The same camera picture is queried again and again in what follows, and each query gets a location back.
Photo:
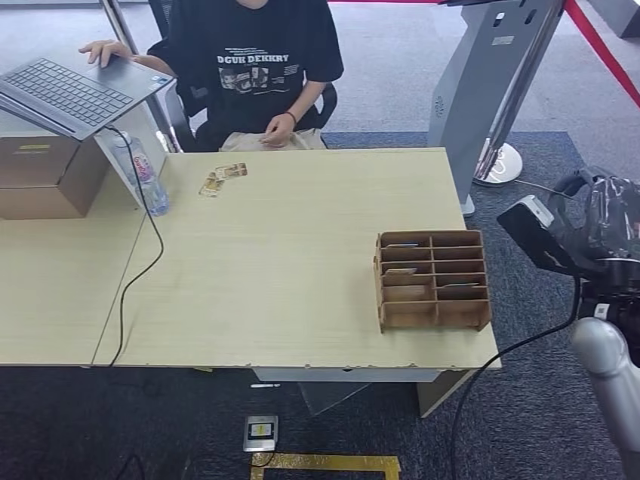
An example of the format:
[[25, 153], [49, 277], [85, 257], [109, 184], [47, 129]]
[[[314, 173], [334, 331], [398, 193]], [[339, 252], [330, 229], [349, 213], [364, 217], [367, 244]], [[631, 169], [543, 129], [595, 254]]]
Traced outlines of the person's right hand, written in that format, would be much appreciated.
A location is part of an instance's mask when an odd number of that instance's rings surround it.
[[128, 59], [133, 56], [129, 47], [116, 40], [93, 41], [79, 48], [78, 52], [88, 55], [89, 64], [97, 63], [100, 67], [106, 67], [112, 56]]

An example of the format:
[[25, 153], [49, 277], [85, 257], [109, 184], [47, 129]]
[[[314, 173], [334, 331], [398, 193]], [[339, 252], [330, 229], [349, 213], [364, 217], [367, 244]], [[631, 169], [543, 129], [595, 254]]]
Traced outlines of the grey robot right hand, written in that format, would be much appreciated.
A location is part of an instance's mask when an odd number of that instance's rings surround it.
[[561, 202], [557, 212], [565, 226], [564, 240], [586, 258], [639, 259], [639, 185], [603, 170], [582, 168], [559, 180], [558, 195], [573, 198], [583, 187], [589, 193], [584, 223], [574, 227]]

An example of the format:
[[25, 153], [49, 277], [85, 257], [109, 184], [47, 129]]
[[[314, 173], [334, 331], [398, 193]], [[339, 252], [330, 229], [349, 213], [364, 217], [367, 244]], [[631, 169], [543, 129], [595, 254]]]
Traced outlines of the person's left hand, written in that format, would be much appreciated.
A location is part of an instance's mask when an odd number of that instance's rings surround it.
[[261, 138], [261, 142], [269, 148], [282, 148], [287, 144], [296, 126], [295, 117], [285, 112], [273, 117]]

